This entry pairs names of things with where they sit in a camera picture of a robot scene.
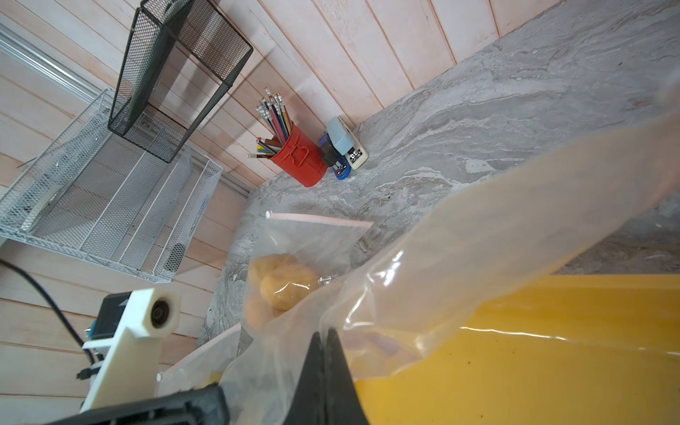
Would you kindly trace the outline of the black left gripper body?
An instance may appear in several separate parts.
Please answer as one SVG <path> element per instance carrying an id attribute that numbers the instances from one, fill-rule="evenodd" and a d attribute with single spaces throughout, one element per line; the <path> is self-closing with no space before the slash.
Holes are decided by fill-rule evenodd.
<path id="1" fill-rule="evenodd" d="M 218 384 L 161 398 L 88 410 L 52 424 L 229 424 L 230 413 Z"/>

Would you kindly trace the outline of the clear zipper bag pink zip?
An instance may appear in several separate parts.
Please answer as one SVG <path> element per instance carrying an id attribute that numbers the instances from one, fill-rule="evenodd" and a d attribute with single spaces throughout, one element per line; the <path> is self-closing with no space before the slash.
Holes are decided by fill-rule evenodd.
<path id="1" fill-rule="evenodd" d="M 156 396 L 218 384 L 228 364 L 237 357 L 241 329 L 238 323 L 159 373 Z"/>

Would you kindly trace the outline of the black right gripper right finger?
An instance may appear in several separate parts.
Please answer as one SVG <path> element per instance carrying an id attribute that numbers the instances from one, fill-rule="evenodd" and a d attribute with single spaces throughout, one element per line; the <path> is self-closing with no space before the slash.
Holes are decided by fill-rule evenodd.
<path id="1" fill-rule="evenodd" d="M 325 416 L 327 424 L 369 425 L 335 329 L 325 342 Z"/>

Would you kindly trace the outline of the potato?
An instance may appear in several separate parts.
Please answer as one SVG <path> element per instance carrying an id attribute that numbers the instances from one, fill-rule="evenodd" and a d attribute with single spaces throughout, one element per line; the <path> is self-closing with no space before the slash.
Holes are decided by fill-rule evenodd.
<path id="1" fill-rule="evenodd" d="M 289 265 L 268 274 L 260 284 L 260 296 L 273 308 L 288 311 L 320 289 L 321 276 L 311 267 Z"/>
<path id="2" fill-rule="evenodd" d="M 262 280 L 276 269 L 298 263 L 297 258 L 290 254 L 271 254 L 252 260 L 248 270 L 248 283 L 258 287 Z"/>
<path id="3" fill-rule="evenodd" d="M 269 306 L 260 294 L 253 293 L 244 301 L 244 327 L 251 334 L 258 334 L 284 313 L 284 310 Z"/>

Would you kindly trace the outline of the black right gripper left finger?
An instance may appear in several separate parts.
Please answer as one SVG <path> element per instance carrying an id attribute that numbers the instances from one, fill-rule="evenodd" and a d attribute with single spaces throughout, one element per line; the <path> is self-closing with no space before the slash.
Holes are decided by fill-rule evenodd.
<path id="1" fill-rule="evenodd" d="M 315 332 L 284 425 L 320 425 L 326 421 L 324 346 Z"/>

